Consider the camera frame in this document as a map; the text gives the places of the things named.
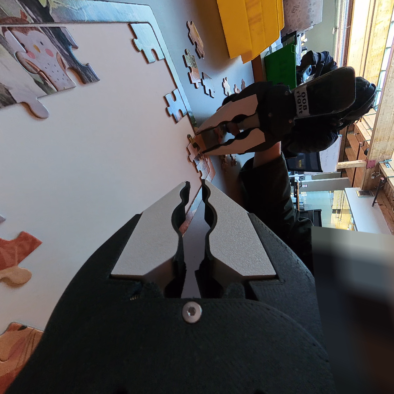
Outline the teal grey puzzle piece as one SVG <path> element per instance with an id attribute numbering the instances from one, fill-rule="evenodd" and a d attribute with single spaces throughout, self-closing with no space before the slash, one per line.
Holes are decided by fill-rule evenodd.
<path id="1" fill-rule="evenodd" d="M 147 63 L 165 59 L 154 30 L 149 23 L 130 23 L 129 26 L 135 35 L 135 38 L 132 39 L 133 45 L 138 52 L 142 53 Z"/>

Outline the grey desk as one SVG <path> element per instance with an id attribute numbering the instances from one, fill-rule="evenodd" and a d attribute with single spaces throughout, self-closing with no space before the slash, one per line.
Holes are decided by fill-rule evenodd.
<path id="1" fill-rule="evenodd" d="M 223 79 L 227 77 L 233 93 L 234 85 L 241 88 L 242 80 L 246 86 L 255 81 L 265 80 L 265 72 L 258 60 L 243 64 L 241 57 L 231 59 L 221 24 L 217 2 L 214 0 L 157 0 L 146 1 L 153 10 L 170 56 L 176 67 L 181 84 L 188 98 L 197 126 L 200 126 L 224 100 Z M 188 38 L 186 22 L 195 24 L 203 41 L 204 59 L 200 59 Z M 214 98 L 206 95 L 200 86 L 196 89 L 190 84 L 182 55 L 185 49 L 196 57 L 200 74 L 205 72 L 213 79 Z M 224 171 L 217 156 L 211 156 L 215 168 L 213 184 L 239 205 L 244 206 L 243 192 L 239 181 L 239 171 L 254 154 L 236 155 L 237 165 L 229 165 Z M 184 258 L 186 278 L 181 298 L 200 298 L 195 278 L 195 270 L 204 258 L 205 235 L 209 225 L 204 220 L 205 205 L 202 201 L 184 235 Z"/>

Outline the person's right hand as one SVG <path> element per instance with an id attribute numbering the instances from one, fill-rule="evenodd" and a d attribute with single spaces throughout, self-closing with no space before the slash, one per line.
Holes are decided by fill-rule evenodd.
<path id="1" fill-rule="evenodd" d="M 255 152 L 253 159 L 253 168 L 265 165 L 281 156 L 281 142 L 276 143 L 271 148 Z"/>

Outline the pastel puzzle piece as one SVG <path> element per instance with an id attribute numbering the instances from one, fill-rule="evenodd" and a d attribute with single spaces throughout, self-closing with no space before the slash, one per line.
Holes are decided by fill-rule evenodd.
<path id="1" fill-rule="evenodd" d="M 186 26 L 188 28 L 188 37 L 192 45 L 195 47 L 195 51 L 198 55 L 198 57 L 204 58 L 204 48 L 203 48 L 203 41 L 199 35 L 199 32 L 195 26 L 195 24 L 192 21 L 187 21 Z"/>
<path id="2" fill-rule="evenodd" d="M 211 98 L 214 98 L 215 89 L 213 84 L 213 79 L 210 78 L 205 72 L 202 72 L 201 84 L 204 88 L 204 93 Z"/>
<path id="3" fill-rule="evenodd" d="M 198 89 L 201 78 L 195 57 L 190 53 L 188 49 L 185 49 L 183 59 L 185 66 L 189 68 L 188 76 L 190 83 L 193 84 L 196 89 Z"/>

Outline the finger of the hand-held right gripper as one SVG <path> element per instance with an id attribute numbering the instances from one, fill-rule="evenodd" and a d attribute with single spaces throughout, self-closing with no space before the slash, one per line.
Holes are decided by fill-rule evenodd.
<path id="1" fill-rule="evenodd" d="M 258 106 L 258 98 L 256 94 L 246 96 L 234 102 L 230 101 L 210 116 L 197 129 L 196 134 L 203 131 L 214 129 L 223 122 L 233 121 L 237 116 L 253 116 Z"/>
<path id="2" fill-rule="evenodd" d="M 265 142 L 265 134 L 259 128 L 243 131 L 235 138 L 217 144 L 203 151 L 204 155 L 232 155 L 244 154 L 248 150 Z"/>

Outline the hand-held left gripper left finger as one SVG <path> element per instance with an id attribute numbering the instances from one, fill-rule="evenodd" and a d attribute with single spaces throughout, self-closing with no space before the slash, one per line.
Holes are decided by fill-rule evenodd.
<path id="1" fill-rule="evenodd" d="M 141 214 L 111 276 L 154 282 L 166 297 L 180 297 L 186 276 L 180 226 L 190 183 L 180 183 Z"/>

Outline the dark branch puzzle piece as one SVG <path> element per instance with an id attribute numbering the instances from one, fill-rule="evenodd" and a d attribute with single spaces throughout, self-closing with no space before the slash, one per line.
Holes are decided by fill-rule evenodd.
<path id="1" fill-rule="evenodd" d="M 92 83 L 100 81 L 91 65 L 82 64 L 73 53 L 73 49 L 77 49 L 78 45 L 68 32 L 66 27 L 50 27 L 52 35 L 59 48 L 60 54 L 65 62 L 66 68 L 75 70 L 80 76 L 83 83 Z"/>

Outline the purple black puzzle piece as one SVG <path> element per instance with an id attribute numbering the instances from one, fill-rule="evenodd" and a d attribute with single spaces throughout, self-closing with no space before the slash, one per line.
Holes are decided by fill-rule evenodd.
<path id="1" fill-rule="evenodd" d="M 188 134 L 187 137 L 189 141 L 189 144 L 186 147 L 188 160 L 190 162 L 194 161 L 196 164 L 200 160 L 208 159 L 203 152 L 218 143 L 218 138 L 213 131 L 202 132 L 194 136 Z"/>

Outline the black office chair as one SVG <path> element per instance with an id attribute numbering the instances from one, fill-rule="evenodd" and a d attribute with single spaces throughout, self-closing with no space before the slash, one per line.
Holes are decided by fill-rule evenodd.
<path id="1" fill-rule="evenodd" d="M 286 158 L 286 165 L 289 171 L 322 173 L 320 153 L 299 153 L 296 157 Z"/>

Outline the yellow plastic bin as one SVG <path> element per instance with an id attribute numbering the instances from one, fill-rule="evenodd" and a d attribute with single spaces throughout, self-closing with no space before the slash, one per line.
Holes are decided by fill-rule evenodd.
<path id="1" fill-rule="evenodd" d="M 280 36 L 284 27 L 281 0 L 217 0 L 230 58 L 247 63 Z"/>

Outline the green plastic bin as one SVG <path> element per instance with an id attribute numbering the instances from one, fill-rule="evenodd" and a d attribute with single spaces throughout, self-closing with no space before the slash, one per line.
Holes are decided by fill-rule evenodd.
<path id="1" fill-rule="evenodd" d="M 294 89 L 296 78 L 296 46 L 285 45 L 281 49 L 264 57 L 267 81 L 282 83 Z"/>

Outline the pale spotted puzzle piece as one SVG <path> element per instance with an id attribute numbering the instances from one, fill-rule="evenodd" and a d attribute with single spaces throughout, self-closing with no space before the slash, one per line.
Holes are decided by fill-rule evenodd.
<path id="1" fill-rule="evenodd" d="M 3 35 L 21 65 L 52 84 L 56 91 L 74 88 L 57 48 L 38 27 L 3 27 Z"/>

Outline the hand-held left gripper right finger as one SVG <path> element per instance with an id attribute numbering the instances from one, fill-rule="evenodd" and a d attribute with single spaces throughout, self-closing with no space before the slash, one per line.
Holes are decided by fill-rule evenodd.
<path id="1" fill-rule="evenodd" d="M 205 241 L 209 276 L 222 287 L 274 278 L 276 272 L 248 212 L 212 183 L 202 184 L 204 218 L 210 226 Z"/>

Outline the person's right forearm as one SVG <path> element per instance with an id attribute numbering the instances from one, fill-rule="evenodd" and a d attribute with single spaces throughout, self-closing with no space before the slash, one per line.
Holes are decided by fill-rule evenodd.
<path id="1" fill-rule="evenodd" d="M 269 160 L 255 153 L 240 173 L 247 210 L 272 230 L 313 273 L 311 220 L 300 217 L 291 199 L 291 186 L 283 155 Z"/>

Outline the puzzle frame tray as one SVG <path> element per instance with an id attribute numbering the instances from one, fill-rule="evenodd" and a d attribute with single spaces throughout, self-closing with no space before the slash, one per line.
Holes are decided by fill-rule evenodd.
<path id="1" fill-rule="evenodd" d="M 129 24 L 149 23 L 165 56 L 147 63 Z M 100 81 L 56 91 L 28 72 L 3 27 L 66 27 L 74 55 Z M 63 291 L 89 256 L 156 199 L 190 182 L 191 216 L 200 173 L 188 160 L 195 122 L 158 22 L 149 5 L 108 1 L 1 1 L 1 57 L 9 56 L 45 93 L 38 118 L 22 102 L 1 107 L 1 238 L 25 231 L 42 244 L 18 266 L 32 278 L 1 282 L 1 334 L 12 322 L 43 331 Z M 178 89 L 188 114 L 175 123 L 164 96 Z"/>

